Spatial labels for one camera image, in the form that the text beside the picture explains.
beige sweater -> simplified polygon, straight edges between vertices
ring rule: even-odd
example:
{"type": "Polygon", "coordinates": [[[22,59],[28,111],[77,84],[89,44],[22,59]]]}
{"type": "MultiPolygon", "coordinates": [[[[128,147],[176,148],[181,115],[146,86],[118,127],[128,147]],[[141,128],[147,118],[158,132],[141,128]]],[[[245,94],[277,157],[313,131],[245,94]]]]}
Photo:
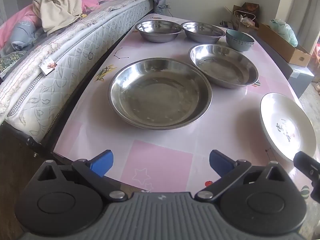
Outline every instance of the beige sweater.
{"type": "Polygon", "coordinates": [[[41,19],[43,30],[50,34],[68,26],[82,14],[81,0],[33,0],[33,12],[41,19]]]}

green bowl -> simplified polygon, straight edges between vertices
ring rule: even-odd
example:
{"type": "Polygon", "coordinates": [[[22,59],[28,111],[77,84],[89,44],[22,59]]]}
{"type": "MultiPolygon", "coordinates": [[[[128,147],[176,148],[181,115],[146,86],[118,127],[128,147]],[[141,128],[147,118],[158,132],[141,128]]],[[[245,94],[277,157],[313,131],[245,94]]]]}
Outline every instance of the green bowl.
{"type": "Polygon", "coordinates": [[[249,35],[235,30],[226,31],[226,40],[228,45],[237,51],[248,51],[254,44],[254,39],[249,35]]]}

white ceramic plate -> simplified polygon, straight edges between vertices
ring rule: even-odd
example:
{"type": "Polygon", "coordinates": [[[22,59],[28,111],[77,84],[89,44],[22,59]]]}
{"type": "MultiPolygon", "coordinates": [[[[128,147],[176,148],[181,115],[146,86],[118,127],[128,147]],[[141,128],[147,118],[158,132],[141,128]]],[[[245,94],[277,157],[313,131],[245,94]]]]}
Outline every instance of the white ceramic plate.
{"type": "Polygon", "coordinates": [[[297,152],[313,157],[316,135],[303,110],[288,97],[266,94],[260,105],[260,120],[272,148],[286,160],[293,161],[297,152]]]}

floor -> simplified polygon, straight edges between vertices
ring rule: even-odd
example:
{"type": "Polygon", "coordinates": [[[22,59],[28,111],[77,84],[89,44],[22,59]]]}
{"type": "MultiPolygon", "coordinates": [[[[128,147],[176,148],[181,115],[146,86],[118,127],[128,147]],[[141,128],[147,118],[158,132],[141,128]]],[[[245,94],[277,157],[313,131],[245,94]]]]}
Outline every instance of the floor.
{"type": "MultiPolygon", "coordinates": [[[[300,102],[313,124],[317,141],[320,142],[320,96],[309,85],[300,102]]],[[[33,157],[24,144],[11,134],[3,132],[0,126],[0,239],[12,240],[21,235],[19,223],[14,216],[14,203],[19,192],[26,186],[44,160],[33,157]]],[[[137,189],[122,185],[121,189],[130,194],[137,189]]],[[[306,239],[312,239],[315,226],[320,220],[320,205],[307,203],[307,220],[300,233],[306,239]]]]}

plastic bag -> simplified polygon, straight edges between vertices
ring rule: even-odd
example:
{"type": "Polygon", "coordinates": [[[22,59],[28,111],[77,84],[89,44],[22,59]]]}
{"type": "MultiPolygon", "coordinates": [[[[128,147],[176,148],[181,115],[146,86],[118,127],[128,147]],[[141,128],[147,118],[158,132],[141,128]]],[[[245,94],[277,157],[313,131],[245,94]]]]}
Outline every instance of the plastic bag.
{"type": "Polygon", "coordinates": [[[278,33],[282,38],[289,42],[292,46],[297,47],[298,41],[296,35],[291,29],[290,25],[283,20],[274,19],[269,22],[271,30],[278,33]]]}

